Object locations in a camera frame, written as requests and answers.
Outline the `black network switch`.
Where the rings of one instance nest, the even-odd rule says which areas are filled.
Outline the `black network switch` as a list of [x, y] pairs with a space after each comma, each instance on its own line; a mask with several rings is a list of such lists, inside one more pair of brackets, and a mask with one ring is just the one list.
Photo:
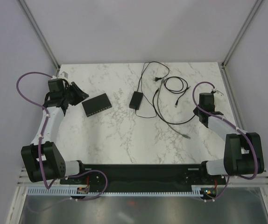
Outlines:
[[112, 104], [106, 93], [82, 102], [82, 106], [87, 117], [112, 108]]

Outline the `black power adapter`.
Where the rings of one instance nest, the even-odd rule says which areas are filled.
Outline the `black power adapter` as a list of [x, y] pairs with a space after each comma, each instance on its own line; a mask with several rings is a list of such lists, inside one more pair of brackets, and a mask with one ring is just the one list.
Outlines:
[[130, 109], [134, 109], [134, 110], [139, 110], [141, 102], [143, 99], [143, 93], [142, 92], [138, 92], [138, 91], [134, 91], [130, 104], [129, 104], [129, 108]]

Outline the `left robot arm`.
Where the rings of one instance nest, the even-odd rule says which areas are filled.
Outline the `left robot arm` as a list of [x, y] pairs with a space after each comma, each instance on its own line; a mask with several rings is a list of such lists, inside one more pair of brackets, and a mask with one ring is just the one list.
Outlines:
[[65, 161], [56, 147], [61, 122], [70, 105], [75, 106], [89, 97], [75, 82], [63, 78], [48, 81], [49, 92], [42, 108], [39, 130], [30, 145], [21, 149], [28, 177], [31, 182], [61, 179], [70, 176], [76, 184], [86, 181], [87, 173], [81, 169], [82, 162]]

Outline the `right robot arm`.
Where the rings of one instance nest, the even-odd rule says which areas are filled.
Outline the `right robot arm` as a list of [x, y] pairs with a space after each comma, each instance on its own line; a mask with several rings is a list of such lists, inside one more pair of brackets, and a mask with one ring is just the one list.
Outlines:
[[215, 111], [213, 93], [200, 93], [193, 110], [199, 121], [215, 132], [225, 142], [224, 157], [201, 163], [198, 172], [203, 184], [209, 184], [216, 175], [246, 176], [264, 172], [261, 138], [258, 133], [248, 133], [225, 122], [223, 113]]

